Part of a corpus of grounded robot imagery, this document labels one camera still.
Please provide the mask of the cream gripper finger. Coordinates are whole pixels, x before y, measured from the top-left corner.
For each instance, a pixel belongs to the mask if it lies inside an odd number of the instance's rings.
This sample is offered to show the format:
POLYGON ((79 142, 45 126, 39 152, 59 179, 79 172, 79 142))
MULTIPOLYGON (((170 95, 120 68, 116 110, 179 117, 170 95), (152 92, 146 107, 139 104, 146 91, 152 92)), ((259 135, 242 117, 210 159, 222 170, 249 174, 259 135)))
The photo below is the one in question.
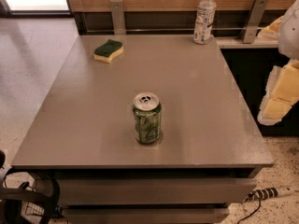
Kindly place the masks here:
POLYGON ((259 38, 265 38, 270 40, 277 40, 278 39, 278 31, 280 24, 282 22, 283 17, 279 17, 270 23, 268 26, 264 27, 259 33, 259 38))
POLYGON ((299 61, 290 59, 283 67, 275 65, 265 91, 257 119, 262 125, 272 126, 281 122, 299 101, 299 61))

